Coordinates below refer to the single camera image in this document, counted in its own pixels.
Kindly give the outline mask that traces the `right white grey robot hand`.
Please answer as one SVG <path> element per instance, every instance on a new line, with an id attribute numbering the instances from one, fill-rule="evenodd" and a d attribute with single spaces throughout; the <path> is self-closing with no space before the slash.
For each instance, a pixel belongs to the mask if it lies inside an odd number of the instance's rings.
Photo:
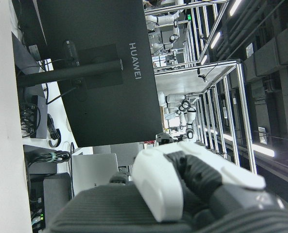
<path id="1" fill-rule="evenodd" d="M 188 142 L 142 150 L 132 181 L 77 194 L 48 233 L 288 233 L 265 179 Z"/>

